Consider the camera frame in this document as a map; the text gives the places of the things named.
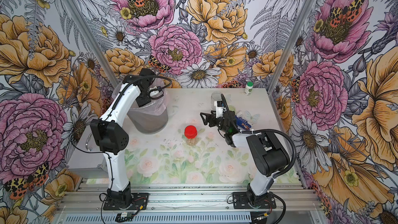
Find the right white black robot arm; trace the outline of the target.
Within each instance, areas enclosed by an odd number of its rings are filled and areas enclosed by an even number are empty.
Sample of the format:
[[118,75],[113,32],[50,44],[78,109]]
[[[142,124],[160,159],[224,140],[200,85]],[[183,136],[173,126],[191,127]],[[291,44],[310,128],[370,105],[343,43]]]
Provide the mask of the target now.
[[218,113],[200,113],[204,125],[217,127],[224,132],[226,143],[234,148],[248,148],[255,163],[257,173],[248,184],[246,196],[241,201],[242,205],[251,208],[274,208],[271,203],[271,187],[276,178],[288,172],[296,160],[296,152],[289,155],[278,139],[278,135],[291,139],[282,131],[275,129],[241,130],[237,125],[237,118],[233,111]]

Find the green lid peanut jar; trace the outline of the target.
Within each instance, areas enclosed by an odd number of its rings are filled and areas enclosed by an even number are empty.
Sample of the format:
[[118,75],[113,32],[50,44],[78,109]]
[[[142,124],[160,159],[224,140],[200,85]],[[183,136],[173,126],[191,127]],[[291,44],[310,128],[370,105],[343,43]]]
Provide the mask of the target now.
[[221,92],[215,91],[211,94],[210,98],[210,106],[213,111],[216,110],[217,102],[222,101]]

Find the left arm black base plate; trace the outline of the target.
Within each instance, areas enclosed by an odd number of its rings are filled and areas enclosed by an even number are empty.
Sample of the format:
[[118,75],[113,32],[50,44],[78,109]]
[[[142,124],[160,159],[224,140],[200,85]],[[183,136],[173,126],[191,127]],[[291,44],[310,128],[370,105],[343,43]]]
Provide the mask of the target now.
[[102,210],[145,210],[147,208],[148,198],[148,193],[122,193],[111,191],[107,194]]

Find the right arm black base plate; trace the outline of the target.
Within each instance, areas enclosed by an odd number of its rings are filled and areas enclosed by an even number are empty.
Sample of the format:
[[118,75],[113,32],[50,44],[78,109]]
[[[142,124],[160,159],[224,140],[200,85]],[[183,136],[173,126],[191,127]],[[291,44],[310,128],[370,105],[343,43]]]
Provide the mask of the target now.
[[232,203],[234,209],[275,209],[275,198],[266,193],[256,196],[249,192],[233,192]]

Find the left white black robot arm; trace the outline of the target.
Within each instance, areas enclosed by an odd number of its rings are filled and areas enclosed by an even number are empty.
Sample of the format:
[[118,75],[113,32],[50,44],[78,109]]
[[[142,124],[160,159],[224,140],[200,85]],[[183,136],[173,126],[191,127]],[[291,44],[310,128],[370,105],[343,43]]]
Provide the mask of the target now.
[[127,75],[108,110],[99,120],[90,123],[95,143],[104,154],[108,169],[109,187],[103,206],[106,211],[132,208],[133,196],[125,165],[129,135],[123,129],[123,123],[135,101],[140,104],[149,102],[148,92],[154,76],[155,73],[147,68],[139,75]]

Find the mesh bin with pink bag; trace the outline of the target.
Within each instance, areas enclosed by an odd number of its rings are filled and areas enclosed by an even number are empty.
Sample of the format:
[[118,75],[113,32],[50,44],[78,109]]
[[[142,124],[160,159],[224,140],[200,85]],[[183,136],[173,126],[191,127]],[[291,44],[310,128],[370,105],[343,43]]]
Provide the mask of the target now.
[[[114,101],[105,115],[107,121],[114,121],[118,125],[123,126],[125,117],[128,117],[136,129],[144,134],[153,134],[162,130],[168,122],[168,113],[166,106],[166,96],[151,102],[143,107],[139,107],[136,98],[140,95],[137,86],[127,90],[122,90],[127,86],[121,82],[117,89],[119,90],[114,96]],[[160,86],[164,87],[164,82],[159,78],[154,78],[150,88]]]

